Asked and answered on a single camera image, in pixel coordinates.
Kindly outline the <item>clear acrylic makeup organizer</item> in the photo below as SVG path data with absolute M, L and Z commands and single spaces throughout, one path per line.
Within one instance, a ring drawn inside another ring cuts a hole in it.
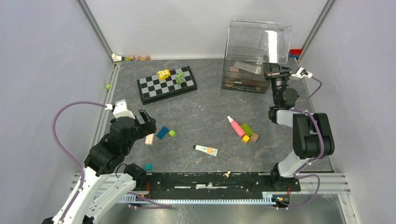
M 291 26 L 268 21 L 232 20 L 229 23 L 224 56 L 224 90 L 265 93 L 270 81 L 264 76 L 264 63 L 284 66 L 288 61 Z M 261 74 L 234 67 L 236 61 L 262 66 Z

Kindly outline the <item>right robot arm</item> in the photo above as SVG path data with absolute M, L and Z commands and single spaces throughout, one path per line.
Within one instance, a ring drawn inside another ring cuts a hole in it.
M 311 72 L 300 67 L 294 73 L 276 63 L 265 63 L 264 77 L 271 84 L 274 103 L 269 108 L 269 119 L 275 124 L 292 128 L 292 151 L 270 173 L 271 187 L 282 190 L 299 179 L 299 173 L 307 166 L 332 155 L 335 144 L 326 113 L 310 113 L 296 108 L 299 94 L 289 87 L 288 81 L 303 78 L 318 81 Z

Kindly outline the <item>pink bottle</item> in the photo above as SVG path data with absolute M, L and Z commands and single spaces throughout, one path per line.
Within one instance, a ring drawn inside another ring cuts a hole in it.
M 241 126 L 230 116 L 227 116 L 227 119 L 232 127 L 232 129 L 237 133 L 237 135 L 240 138 L 243 138 L 245 136 L 244 130 L 241 128 Z

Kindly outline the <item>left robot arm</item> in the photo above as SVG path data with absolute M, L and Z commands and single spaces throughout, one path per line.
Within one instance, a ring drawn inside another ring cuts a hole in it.
M 83 174 L 65 205 L 45 224 L 97 224 L 99 220 L 128 192 L 143 189 L 147 184 L 146 171 L 131 163 L 119 178 L 98 198 L 96 194 L 113 171 L 130 153 L 133 144 L 156 132 L 156 120 L 144 109 L 139 113 L 141 124 L 132 112 L 114 111 L 109 133 L 93 146 L 84 161 Z

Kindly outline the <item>white cream tube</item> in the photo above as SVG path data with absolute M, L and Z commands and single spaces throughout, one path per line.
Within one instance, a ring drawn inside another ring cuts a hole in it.
M 212 147 L 206 147 L 206 146 L 202 146 L 202 145 L 194 145 L 193 148 L 195 150 L 209 154 L 211 156 L 217 156 L 217 153 L 218 153 L 218 150 L 216 148 L 212 148 Z

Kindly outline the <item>cream wooden block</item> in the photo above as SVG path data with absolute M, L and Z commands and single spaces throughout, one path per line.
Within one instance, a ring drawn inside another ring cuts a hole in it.
M 146 145 L 153 145 L 153 141 L 154 141 L 154 134 L 149 134 L 146 136 L 146 139 L 145 139 Z

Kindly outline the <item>blue block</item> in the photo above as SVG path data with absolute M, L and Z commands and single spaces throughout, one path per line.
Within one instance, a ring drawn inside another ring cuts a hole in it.
M 169 132 L 169 129 L 167 127 L 163 127 L 157 134 L 156 137 L 159 138 L 160 140 L 162 140 L 165 135 Z

